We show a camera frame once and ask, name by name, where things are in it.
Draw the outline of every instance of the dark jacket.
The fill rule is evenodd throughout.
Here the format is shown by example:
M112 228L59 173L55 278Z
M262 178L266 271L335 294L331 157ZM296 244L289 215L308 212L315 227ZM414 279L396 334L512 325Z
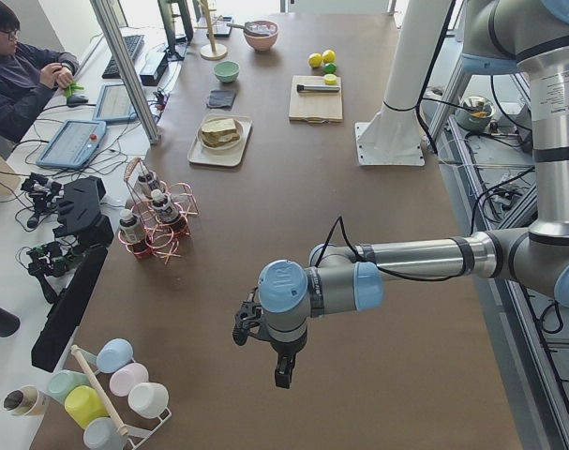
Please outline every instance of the dark jacket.
M55 93L40 83L40 70L50 63L67 63L78 70L78 60L67 52L43 50L18 43L15 55L0 57L0 135L19 142Z

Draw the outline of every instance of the computer mouse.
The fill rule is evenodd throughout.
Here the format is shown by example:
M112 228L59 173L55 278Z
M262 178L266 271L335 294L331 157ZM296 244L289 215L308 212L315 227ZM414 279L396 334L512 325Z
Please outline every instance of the computer mouse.
M88 103L88 97L82 96L80 94L69 96L67 98L66 104L69 108L73 108L74 106L82 105L83 103Z

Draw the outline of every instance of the table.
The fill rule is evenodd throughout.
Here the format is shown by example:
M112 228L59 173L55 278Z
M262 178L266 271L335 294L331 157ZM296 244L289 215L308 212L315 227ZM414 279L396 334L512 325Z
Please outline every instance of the table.
M356 161L352 128L380 109L393 19L268 19L280 28L270 52L254 52L235 31L225 41L241 66L231 113L253 120L233 169L187 162L211 112L204 101L220 87L214 63L199 56L206 39L197 32L162 119L162 142L146 164L168 184L191 184L201 215L190 220L182 256L167 265L139 262L113 243L75 342L95 352L126 338L150 381L167 386L173 417L148 450L521 448L468 278L386 283L378 309L310 320L290 390L274 387L268 344L233 343L233 314L262 268L282 258L306 265L340 214L355 244L457 233L432 155L420 169ZM307 56L326 48L337 52L343 122L291 123L292 75L311 74ZM141 423L123 399L115 404L127 423ZM54 403L31 448L81 442L82 430Z

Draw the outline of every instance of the keyboard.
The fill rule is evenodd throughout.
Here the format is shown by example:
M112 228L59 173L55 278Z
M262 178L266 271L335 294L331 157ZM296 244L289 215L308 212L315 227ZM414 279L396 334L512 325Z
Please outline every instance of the keyboard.
M127 53L130 55L132 61L134 61L134 59L136 59L136 56L138 56L138 53L142 49L142 45L144 44L144 36L143 35L124 36L124 42L126 43ZM104 78L106 80L120 78L119 69L117 68L117 63L115 62L115 59L113 59L113 57L112 59L109 60L109 63L105 67L105 70L101 75L101 78Z

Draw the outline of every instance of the lime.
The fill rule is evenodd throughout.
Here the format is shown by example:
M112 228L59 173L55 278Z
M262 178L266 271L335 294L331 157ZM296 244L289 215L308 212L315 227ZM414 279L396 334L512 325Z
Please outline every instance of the lime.
M328 73L327 75L323 76L323 82L326 84L336 84L337 76L332 73Z
M312 53L307 60L309 65L313 68L318 68L322 65L322 56L319 53Z
M334 63L337 60L337 54L334 50L326 50L322 53L322 60L324 63Z
M327 63L323 65L323 73L334 73L337 71L337 65L334 63Z

